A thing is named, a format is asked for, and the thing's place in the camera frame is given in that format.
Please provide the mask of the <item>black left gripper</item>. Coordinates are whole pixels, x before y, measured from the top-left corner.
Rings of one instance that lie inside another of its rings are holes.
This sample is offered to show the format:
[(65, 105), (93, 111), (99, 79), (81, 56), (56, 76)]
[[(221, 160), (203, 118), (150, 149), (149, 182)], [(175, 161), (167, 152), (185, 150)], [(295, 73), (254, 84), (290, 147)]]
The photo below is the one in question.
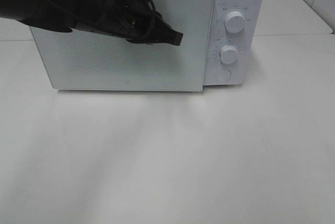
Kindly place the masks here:
[(152, 0), (75, 0), (72, 28), (124, 38), (131, 43), (180, 46), (183, 33), (156, 11)]

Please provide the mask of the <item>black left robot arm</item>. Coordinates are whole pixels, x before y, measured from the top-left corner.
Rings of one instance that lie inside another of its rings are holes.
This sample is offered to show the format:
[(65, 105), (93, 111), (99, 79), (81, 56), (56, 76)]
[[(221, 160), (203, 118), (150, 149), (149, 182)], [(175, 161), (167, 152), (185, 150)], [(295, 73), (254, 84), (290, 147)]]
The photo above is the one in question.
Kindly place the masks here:
[(178, 46), (183, 38), (163, 20), (153, 0), (1, 0), (1, 17), (48, 31), (80, 30), (130, 43)]

